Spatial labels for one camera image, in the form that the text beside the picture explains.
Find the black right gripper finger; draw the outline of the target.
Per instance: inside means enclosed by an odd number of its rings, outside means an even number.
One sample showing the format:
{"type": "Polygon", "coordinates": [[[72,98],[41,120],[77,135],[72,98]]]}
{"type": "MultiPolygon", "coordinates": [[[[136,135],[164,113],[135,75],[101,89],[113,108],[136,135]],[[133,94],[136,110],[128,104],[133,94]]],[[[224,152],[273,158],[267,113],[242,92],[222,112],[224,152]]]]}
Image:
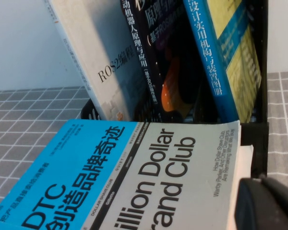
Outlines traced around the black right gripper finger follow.
{"type": "Polygon", "coordinates": [[[237,194],[238,230],[288,230],[288,187],[274,178],[242,178],[237,194]]]}

